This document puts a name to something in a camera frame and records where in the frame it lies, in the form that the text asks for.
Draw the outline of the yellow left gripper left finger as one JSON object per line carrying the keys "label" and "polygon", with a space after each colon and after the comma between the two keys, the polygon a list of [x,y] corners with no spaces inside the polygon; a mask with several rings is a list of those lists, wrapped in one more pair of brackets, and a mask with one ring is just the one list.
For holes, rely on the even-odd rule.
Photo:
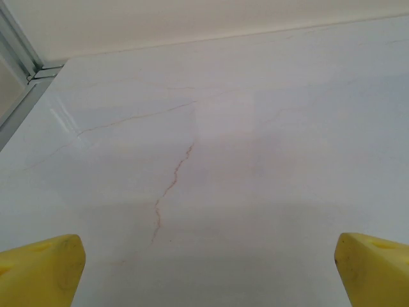
{"label": "yellow left gripper left finger", "polygon": [[71,307],[85,263],[75,234],[0,252],[0,307]]}

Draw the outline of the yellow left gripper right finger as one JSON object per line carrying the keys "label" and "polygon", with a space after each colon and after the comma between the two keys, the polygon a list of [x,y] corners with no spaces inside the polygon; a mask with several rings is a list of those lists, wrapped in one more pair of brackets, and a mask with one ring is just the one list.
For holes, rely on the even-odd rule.
{"label": "yellow left gripper right finger", "polygon": [[409,245],[342,233],[334,260],[352,307],[409,307]]}

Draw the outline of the aluminium table side rail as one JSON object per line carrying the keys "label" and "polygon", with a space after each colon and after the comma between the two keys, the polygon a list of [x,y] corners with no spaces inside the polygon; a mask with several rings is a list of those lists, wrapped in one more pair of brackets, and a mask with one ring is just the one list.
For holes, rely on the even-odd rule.
{"label": "aluminium table side rail", "polygon": [[16,101],[0,116],[0,151],[9,142],[65,63],[49,63],[39,70]]}

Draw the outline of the aluminium frame corner post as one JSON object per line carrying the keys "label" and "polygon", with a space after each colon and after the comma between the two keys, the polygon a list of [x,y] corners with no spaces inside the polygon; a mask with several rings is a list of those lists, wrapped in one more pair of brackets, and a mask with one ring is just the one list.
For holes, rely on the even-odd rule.
{"label": "aluminium frame corner post", "polygon": [[26,74],[34,75],[43,67],[42,60],[3,0],[0,0],[0,41]]}

